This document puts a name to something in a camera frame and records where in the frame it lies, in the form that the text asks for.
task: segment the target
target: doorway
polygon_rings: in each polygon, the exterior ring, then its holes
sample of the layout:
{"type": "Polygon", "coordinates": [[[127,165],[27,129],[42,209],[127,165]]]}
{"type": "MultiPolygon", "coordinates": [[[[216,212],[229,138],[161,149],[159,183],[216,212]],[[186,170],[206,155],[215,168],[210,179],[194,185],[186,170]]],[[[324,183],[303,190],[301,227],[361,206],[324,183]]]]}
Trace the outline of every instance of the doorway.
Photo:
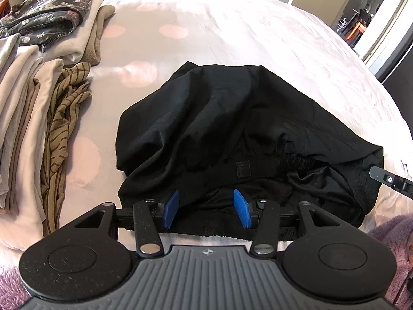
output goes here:
{"type": "Polygon", "coordinates": [[[337,24],[332,27],[352,48],[361,40],[384,0],[348,0],[337,24]]]}

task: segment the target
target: purple fuzzy blanket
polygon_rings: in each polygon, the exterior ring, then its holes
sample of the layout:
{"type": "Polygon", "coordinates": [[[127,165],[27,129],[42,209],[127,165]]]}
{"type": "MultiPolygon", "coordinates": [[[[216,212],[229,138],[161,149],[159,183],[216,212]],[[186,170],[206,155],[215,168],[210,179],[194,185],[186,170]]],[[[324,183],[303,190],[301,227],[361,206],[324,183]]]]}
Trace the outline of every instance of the purple fuzzy blanket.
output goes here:
{"type": "MultiPolygon", "coordinates": [[[[409,263],[409,253],[407,252],[407,242],[412,232],[413,214],[406,214],[390,219],[387,223],[376,227],[369,233],[389,247],[397,261],[396,275],[386,294],[386,299],[390,303],[393,302],[397,291],[406,278],[410,268],[412,268],[412,265],[409,263]]],[[[407,291],[406,286],[404,286],[396,307],[400,310],[409,310],[412,304],[413,295],[411,295],[407,291]]]]}
{"type": "Polygon", "coordinates": [[[0,310],[15,310],[28,299],[17,267],[0,267],[0,310]]]}

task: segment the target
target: black clamp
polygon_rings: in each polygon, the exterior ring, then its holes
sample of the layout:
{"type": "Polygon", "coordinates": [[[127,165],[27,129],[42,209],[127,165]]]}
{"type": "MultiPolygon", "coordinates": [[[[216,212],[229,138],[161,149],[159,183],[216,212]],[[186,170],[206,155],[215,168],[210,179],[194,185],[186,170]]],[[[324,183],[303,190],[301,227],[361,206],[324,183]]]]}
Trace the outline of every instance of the black clamp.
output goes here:
{"type": "Polygon", "coordinates": [[[379,168],[378,166],[373,166],[370,169],[370,177],[374,180],[380,182],[381,184],[391,187],[394,191],[400,192],[406,197],[413,199],[413,182],[392,174],[387,170],[379,168]]]}

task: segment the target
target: bed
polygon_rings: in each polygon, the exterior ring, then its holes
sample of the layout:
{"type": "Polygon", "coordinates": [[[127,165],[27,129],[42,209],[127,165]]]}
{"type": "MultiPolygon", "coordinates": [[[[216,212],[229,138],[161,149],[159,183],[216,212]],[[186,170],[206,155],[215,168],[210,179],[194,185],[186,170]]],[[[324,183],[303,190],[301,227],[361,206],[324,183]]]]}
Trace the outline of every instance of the bed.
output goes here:
{"type": "MultiPolygon", "coordinates": [[[[106,21],[100,64],[90,72],[92,97],[81,108],[70,141],[65,225],[117,196],[115,138],[122,112],[158,89],[187,61],[198,65],[263,65],[335,115],[357,135],[384,147],[385,168],[413,174],[413,141],[385,88],[358,56],[317,17],[278,0],[105,0],[116,7],[106,21]]],[[[361,227],[368,231],[413,202],[382,186],[361,227]]],[[[119,240],[135,248],[133,232],[119,240]]],[[[222,245],[248,241],[163,234],[171,243],[222,245]]],[[[16,263],[21,252],[3,251],[16,263]]]]}

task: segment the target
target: pink plush fabric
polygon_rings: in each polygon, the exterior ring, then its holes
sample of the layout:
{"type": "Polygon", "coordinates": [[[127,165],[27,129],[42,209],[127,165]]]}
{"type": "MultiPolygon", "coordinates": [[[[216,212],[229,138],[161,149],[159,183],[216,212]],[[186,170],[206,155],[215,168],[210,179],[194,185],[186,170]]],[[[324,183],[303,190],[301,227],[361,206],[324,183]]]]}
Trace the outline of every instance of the pink plush fabric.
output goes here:
{"type": "Polygon", "coordinates": [[[16,310],[29,298],[17,267],[0,267],[0,310],[16,310]]]}

